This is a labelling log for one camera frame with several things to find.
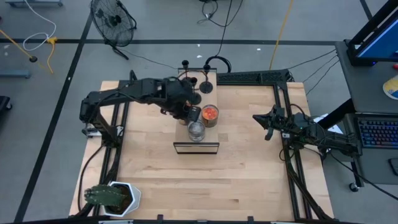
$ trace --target computer monitor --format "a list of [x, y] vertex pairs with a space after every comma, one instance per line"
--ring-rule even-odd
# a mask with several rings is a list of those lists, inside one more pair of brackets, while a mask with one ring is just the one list
[[352, 66], [398, 62], [398, 1], [389, 0], [348, 43]]

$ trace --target white flower pot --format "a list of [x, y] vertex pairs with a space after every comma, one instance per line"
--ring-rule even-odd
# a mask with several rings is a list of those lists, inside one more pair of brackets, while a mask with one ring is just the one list
[[109, 186], [113, 186], [113, 185], [118, 185], [118, 184], [123, 184], [123, 185], [126, 185], [126, 186], [128, 186], [129, 187], [129, 189], [130, 189], [130, 194], [131, 194], [131, 197], [132, 197], [132, 201], [131, 201], [131, 203], [130, 203], [130, 205], [127, 207], [127, 209], [122, 213], [122, 214], [113, 214], [113, 213], [111, 213], [111, 211], [109, 211], [108, 209], [105, 209], [105, 207], [104, 206], [102, 206], [102, 208], [103, 208], [103, 211], [104, 211], [104, 214], [105, 215], [109, 215], [109, 216], [112, 216], [112, 217], [123, 217], [123, 216], [125, 216], [125, 214], [127, 214], [127, 213], [130, 213], [130, 212], [132, 212], [132, 211], [134, 211], [135, 209], [137, 209], [138, 208], [138, 206], [139, 206], [139, 201], [140, 201], [140, 199], [141, 199], [141, 191], [140, 190], [138, 190], [138, 188], [137, 187], [135, 187], [135, 186], [132, 186], [130, 183], [124, 183], [124, 182], [117, 182], [117, 181], [112, 181], [110, 184], [109, 184]]

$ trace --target succulent plant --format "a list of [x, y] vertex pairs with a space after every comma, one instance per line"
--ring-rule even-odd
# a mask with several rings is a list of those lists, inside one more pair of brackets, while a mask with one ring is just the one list
[[85, 190], [85, 200], [93, 205], [120, 207], [126, 195], [120, 189], [108, 185], [97, 185]]

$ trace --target yellow cable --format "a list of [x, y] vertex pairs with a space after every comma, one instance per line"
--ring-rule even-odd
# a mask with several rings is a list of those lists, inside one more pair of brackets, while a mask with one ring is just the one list
[[[29, 58], [33, 58], [33, 56], [31, 56], [28, 52], [26, 52], [22, 47], [19, 46], [19, 44], [17, 44], [11, 37], [9, 37], [3, 30], [0, 30], [0, 33], [2, 35], [4, 35], [8, 40], [10, 40], [15, 46], [18, 47], [19, 50], [21, 50], [24, 54], [26, 54]], [[40, 68], [43, 68], [44, 70], [46, 70], [46, 68], [39, 62], [39, 60], [37, 61], [38, 65]]]
[[50, 59], [51, 59], [51, 57], [52, 57], [52, 54], [54, 53], [54, 50], [55, 50], [55, 41], [57, 41], [57, 40], [58, 40], [58, 39], [57, 39], [56, 37], [51, 37], [51, 38], [49, 38], [49, 39], [47, 40], [47, 42], [50, 43], [50, 44], [52, 45], [51, 54], [50, 54], [50, 56], [49, 56], [48, 59], [47, 59], [47, 65], [49, 66], [49, 69], [50, 69], [50, 71], [51, 71], [51, 74], [54, 74], [54, 72], [53, 72], [53, 70], [52, 70], [52, 68], [51, 68], [51, 66], [50, 66]]
[[290, 14], [290, 10], [292, 9], [293, 1], [294, 1], [294, 0], [290, 0], [289, 8], [288, 8], [288, 10], [287, 10], [287, 12], [286, 12], [284, 22], [282, 23], [282, 27], [280, 28], [278, 40], [276, 41], [275, 48], [274, 48], [274, 53], [272, 54], [271, 63], [269, 64], [269, 70], [271, 70], [271, 68], [272, 68], [272, 62], [274, 61], [274, 56], [275, 56], [275, 53], [276, 53], [276, 49], [278, 48], [279, 40], [280, 40], [280, 38], [282, 37], [282, 33], [283, 33], [283, 31], [284, 31], [287, 18], [288, 18], [289, 14]]
[[19, 50], [21, 50], [22, 52], [24, 52], [29, 58], [32, 58], [33, 56], [31, 56], [28, 52], [26, 52], [24, 49], [22, 49], [22, 47], [20, 47], [14, 40], [11, 39], [11, 37], [9, 37], [3, 30], [0, 30], [0, 33], [2, 35], [4, 35], [7, 39], [9, 39], [15, 46], [17, 46], [19, 48]]

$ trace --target gray floor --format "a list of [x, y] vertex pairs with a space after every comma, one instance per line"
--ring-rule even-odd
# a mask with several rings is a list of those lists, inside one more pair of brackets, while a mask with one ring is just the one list
[[[201, 18], [201, 4], [197, 0], [123, 1], [138, 21], [135, 39], [219, 39], [222, 29]], [[232, 11], [238, 1], [234, 1]], [[385, 0], [367, 0], [375, 13]], [[79, 39], [88, 17], [88, 0], [67, 0], [62, 8], [37, 8], [37, 12], [57, 23], [56, 36], [61, 39]], [[226, 39], [275, 40], [278, 36], [288, 0], [246, 0], [235, 21], [227, 28]], [[220, 1], [215, 19], [225, 18], [228, 1]], [[13, 38], [27, 36], [52, 27], [35, 17], [28, 9], [12, 9], [0, 4], [3, 29]], [[359, 0], [301, 0], [296, 1], [287, 21], [283, 40], [342, 40], [352, 37], [365, 23], [366, 15]], [[89, 39], [100, 39], [92, 26]], [[69, 70], [77, 44], [57, 44], [52, 67], [55, 74], [28, 62], [14, 46], [0, 44], [0, 69], [26, 68], [32, 78], [0, 79], [0, 95], [12, 97], [14, 109], [2, 120], [0, 129], [0, 223], [14, 220], [35, 160], [49, 126], [55, 105]], [[190, 66], [202, 67], [207, 57], [214, 55], [218, 45], [129, 45], [125, 50], [152, 60], [179, 67], [182, 60]], [[234, 71], [267, 70], [273, 45], [224, 45], [221, 55], [227, 57]], [[281, 45], [275, 56], [273, 69], [285, 68], [319, 56], [332, 46]], [[45, 64], [50, 46], [44, 45], [33, 52]], [[292, 69], [297, 82], [306, 79], [332, 55]], [[225, 65], [212, 62], [219, 72]], [[78, 62], [66, 102], [40, 173], [37, 186], [28, 207], [25, 221], [66, 217], [72, 201], [86, 139], [81, 134], [83, 125], [78, 119], [80, 101], [91, 90], [97, 90], [103, 80], [126, 79], [130, 69], [138, 78], [166, 77], [176, 71], [140, 58], [129, 61], [115, 55], [102, 44], [86, 44]], [[308, 91], [324, 74], [321, 69], [305, 83]], [[332, 111], [349, 98], [348, 89], [337, 64], [320, 84], [308, 95], [313, 115]], [[335, 217], [343, 221], [362, 223], [398, 223], [398, 204], [366, 186], [351, 193], [347, 186], [352, 174], [333, 160], [324, 164]], [[397, 186], [382, 186], [398, 195]]]

